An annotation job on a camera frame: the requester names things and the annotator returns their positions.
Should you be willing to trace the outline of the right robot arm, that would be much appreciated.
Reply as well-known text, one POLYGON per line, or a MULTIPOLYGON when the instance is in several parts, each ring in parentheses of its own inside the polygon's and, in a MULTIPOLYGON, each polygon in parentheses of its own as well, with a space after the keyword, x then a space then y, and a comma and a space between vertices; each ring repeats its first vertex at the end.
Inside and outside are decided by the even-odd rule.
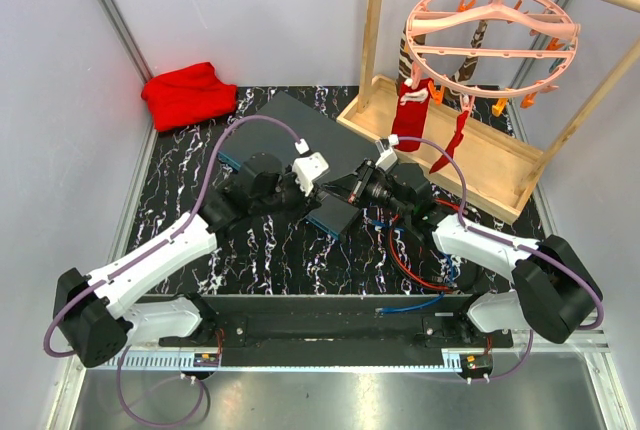
POLYGON ((376 206, 421 244, 490 270, 512 289, 464 304, 454 334, 476 346, 498 330, 531 330, 564 343, 602 301, 602 292, 571 245, 557 235, 542 241, 516 237, 459 217, 437 203, 430 182, 415 164, 385 172, 370 161, 322 184, 330 195, 358 208, 376 206))

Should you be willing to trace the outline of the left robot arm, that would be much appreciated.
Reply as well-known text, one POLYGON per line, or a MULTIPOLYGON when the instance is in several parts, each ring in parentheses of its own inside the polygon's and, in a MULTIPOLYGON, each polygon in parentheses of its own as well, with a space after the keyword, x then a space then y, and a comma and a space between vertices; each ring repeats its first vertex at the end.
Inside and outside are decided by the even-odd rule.
POLYGON ((71 268, 56 285, 53 325, 87 368, 95 368, 129 345, 165 337, 196 346, 215 336, 216 314, 197 296, 141 302, 152 287, 186 264, 217 250, 220 241, 248 228, 253 219, 284 213, 304 218, 319 207, 319 180, 329 165, 306 153, 289 166, 257 153, 208 190, 201 206, 120 259, 83 275, 71 268))

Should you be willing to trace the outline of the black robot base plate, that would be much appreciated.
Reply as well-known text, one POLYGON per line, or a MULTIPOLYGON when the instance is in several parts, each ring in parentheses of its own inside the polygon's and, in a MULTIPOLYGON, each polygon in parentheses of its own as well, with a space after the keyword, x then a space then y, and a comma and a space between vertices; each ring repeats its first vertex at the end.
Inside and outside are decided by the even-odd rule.
POLYGON ((204 333, 176 331, 162 347, 222 345, 224 367, 242 371, 456 372, 462 353, 515 351, 527 334, 514 326, 484 333, 465 310, 469 296, 200 297, 204 333))

